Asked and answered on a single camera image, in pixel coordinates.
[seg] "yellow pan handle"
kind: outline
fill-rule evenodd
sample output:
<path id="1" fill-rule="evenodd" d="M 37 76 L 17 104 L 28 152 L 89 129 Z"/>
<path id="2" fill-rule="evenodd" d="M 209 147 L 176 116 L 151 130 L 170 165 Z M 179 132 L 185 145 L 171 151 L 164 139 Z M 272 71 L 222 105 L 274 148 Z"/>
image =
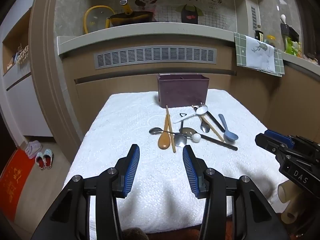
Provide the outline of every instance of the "yellow pan handle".
<path id="1" fill-rule="evenodd" d="M 130 8 L 130 5 L 128 4 L 128 0 L 121 0 L 120 5 L 122 6 L 126 15 L 132 15 L 133 11 Z"/>
<path id="2" fill-rule="evenodd" d="M 110 28 L 110 18 L 106 19 L 106 29 Z"/>
<path id="3" fill-rule="evenodd" d="M 112 11 L 113 14 L 116 14 L 115 11 L 109 7 L 109 6 L 106 6 L 106 5 L 96 5 L 96 6 L 93 6 L 91 8 L 89 8 L 86 13 L 84 14 L 84 18 L 83 18 L 83 27 L 84 27 L 84 32 L 85 34 L 88 34 L 88 28 L 87 28 L 87 15 L 88 13 L 94 9 L 94 8 L 98 8 L 98 7 L 103 7 L 103 8 L 108 8 L 110 11 Z"/>

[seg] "slipper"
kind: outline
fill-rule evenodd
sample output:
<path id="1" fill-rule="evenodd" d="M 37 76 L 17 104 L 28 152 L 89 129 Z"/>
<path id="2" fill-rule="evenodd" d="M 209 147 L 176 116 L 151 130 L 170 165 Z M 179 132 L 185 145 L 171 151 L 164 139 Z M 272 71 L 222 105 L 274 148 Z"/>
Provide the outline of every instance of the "slipper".
<path id="1" fill-rule="evenodd" d="M 42 152 L 37 153 L 36 158 L 35 158 L 35 162 L 36 162 L 36 164 L 38 164 L 38 166 L 40 167 L 41 170 L 43 170 L 45 168 Z"/>
<path id="2" fill-rule="evenodd" d="M 25 153 L 27 154 L 29 159 L 33 159 L 41 150 L 42 144 L 38 141 L 33 141 L 28 143 L 27 148 L 25 149 Z"/>
<path id="3" fill-rule="evenodd" d="M 53 152 L 50 149 L 46 149 L 43 154 L 43 159 L 45 161 L 44 165 L 47 169 L 50 169 L 52 166 Z"/>

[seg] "white tablecloth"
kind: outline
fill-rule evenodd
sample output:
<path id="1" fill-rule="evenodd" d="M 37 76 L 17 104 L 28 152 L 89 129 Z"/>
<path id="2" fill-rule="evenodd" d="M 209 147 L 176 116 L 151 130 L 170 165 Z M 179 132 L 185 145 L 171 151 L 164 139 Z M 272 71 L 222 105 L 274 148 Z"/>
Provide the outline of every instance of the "white tablecloth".
<path id="1" fill-rule="evenodd" d="M 235 142 L 238 151 L 206 140 L 194 143 L 188 139 L 196 157 L 204 159 L 208 167 L 224 176 L 239 178 L 248 175 L 275 211 L 282 212 L 278 207 L 280 201 L 276 189 L 286 177 L 279 173 L 275 156 L 254 142 L 255 136 L 263 133 L 266 127 L 223 90 L 208 90 L 206 104 L 218 121 L 218 114 L 222 113 L 229 130 L 239 136 Z M 179 113 L 192 113 L 193 109 L 179 107 L 169 111 L 173 121 L 180 117 Z M 67 175 L 65 185 L 76 174 L 84 178 L 97 176 L 114 167 L 119 158 L 127 155 L 131 145 L 137 144 L 140 161 L 132 190 L 125 199 L 117 199 L 122 230 L 140 227 L 151 233 L 201 224 L 205 200 L 198 200 L 190 190 L 182 148 L 177 147 L 175 154 L 171 146 L 161 150 L 157 146 L 160 135 L 148 133 L 152 127 L 163 128 L 165 115 L 165 109 L 158 105 L 157 92 L 112 95 L 85 135 Z M 184 127 L 203 133 L 200 123 L 195 116 L 185 120 Z M 180 123 L 172 124 L 172 128 L 178 131 Z M 206 135 L 217 139 L 212 131 Z M 228 198 L 227 213 L 231 212 Z M 96 239 L 95 197 L 91 197 L 90 203 L 90 236 Z"/>

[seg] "wooden shelf niche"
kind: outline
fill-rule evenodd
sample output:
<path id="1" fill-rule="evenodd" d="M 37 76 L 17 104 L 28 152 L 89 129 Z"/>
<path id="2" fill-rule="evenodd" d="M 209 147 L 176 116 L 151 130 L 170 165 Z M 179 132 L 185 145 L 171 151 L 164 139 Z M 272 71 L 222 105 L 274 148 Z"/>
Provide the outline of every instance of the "wooden shelf niche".
<path id="1" fill-rule="evenodd" d="M 28 45 L 28 32 L 31 8 L 18 20 L 2 42 L 3 73 L 7 73 L 7 66 L 13 55 L 17 53 L 21 45 L 24 49 Z"/>

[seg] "white ball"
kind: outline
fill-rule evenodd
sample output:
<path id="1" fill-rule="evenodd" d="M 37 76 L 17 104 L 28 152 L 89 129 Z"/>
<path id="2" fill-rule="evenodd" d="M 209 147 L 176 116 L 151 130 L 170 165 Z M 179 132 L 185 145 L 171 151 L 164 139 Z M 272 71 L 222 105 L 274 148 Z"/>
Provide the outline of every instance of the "white ball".
<path id="1" fill-rule="evenodd" d="M 198 134 L 198 133 L 195 133 L 195 134 L 192 136 L 192 140 L 193 140 L 194 142 L 200 142 L 200 140 L 201 140 L 201 135 Z"/>

